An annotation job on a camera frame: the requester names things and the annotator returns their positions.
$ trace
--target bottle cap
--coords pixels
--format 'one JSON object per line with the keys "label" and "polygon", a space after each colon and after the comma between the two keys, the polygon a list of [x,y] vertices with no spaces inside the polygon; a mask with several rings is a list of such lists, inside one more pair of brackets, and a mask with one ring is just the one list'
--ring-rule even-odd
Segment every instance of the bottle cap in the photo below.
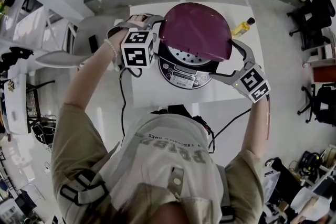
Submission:
{"label": "bottle cap", "polygon": [[247,24],[252,25],[254,24],[256,21],[253,18],[250,18],[249,20],[247,20]]}

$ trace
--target yellow bottle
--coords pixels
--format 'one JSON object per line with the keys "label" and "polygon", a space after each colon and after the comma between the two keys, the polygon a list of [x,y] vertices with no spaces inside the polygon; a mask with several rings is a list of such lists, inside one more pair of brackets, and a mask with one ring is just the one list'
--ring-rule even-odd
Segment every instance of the yellow bottle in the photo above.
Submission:
{"label": "yellow bottle", "polygon": [[238,38],[242,34],[246,33],[250,30],[250,26],[254,24],[256,21],[253,18],[247,20],[247,22],[242,22],[238,25],[234,30],[231,31],[232,37]]}

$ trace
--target table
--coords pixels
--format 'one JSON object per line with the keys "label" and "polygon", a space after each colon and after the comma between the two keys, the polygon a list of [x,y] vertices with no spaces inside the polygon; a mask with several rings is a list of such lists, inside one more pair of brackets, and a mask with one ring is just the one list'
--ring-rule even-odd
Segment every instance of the table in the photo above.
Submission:
{"label": "table", "polygon": [[8,82],[4,84],[5,105],[9,130],[14,134],[28,134],[26,83],[25,74],[19,74],[12,79],[14,81],[13,92],[8,89]]}
{"label": "table", "polygon": [[[132,6],[130,14],[151,13],[164,16],[172,7],[180,2],[156,3]],[[233,29],[236,25],[254,17],[252,9],[247,6],[239,6],[223,3],[198,2],[207,5],[219,13],[227,20],[229,27]],[[250,31],[242,35],[238,40],[247,44],[253,51],[256,62],[264,69],[263,53],[261,52],[260,39],[257,30],[258,21],[251,26]],[[153,28],[158,32],[159,24]],[[159,39],[154,43],[154,50],[157,52]],[[225,85],[219,81],[211,80],[206,86],[194,90],[185,90],[169,84],[161,75],[157,60],[150,69],[143,69],[140,78],[132,77],[133,102],[135,107],[145,106],[167,106],[175,104],[193,104],[201,102],[211,102],[220,100],[230,100],[245,98],[233,87]],[[234,70],[243,67],[243,58],[237,49],[232,49],[229,61],[221,62],[217,72],[231,74]]]}

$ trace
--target pearl bracelet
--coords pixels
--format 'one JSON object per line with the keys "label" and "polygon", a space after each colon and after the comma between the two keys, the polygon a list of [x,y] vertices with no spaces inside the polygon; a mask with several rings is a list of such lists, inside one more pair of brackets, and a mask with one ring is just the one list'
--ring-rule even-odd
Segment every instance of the pearl bracelet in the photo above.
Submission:
{"label": "pearl bracelet", "polygon": [[115,60],[117,59],[117,57],[118,57],[118,53],[117,53],[117,51],[116,51],[116,49],[115,49],[115,47],[114,47],[114,45],[112,44],[112,42],[111,41],[109,41],[108,39],[105,39],[104,40],[107,44],[109,44],[110,45],[110,47],[111,47],[111,49],[113,50],[113,52],[114,52],[114,58],[115,58]]}

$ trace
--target purple lid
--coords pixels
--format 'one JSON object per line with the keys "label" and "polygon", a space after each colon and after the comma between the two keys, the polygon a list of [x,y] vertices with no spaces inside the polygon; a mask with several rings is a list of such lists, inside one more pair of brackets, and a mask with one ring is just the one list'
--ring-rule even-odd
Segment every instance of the purple lid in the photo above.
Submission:
{"label": "purple lid", "polygon": [[230,59],[232,52],[227,21],[214,9],[198,3],[173,7],[161,24],[159,37],[169,47],[217,62]]}

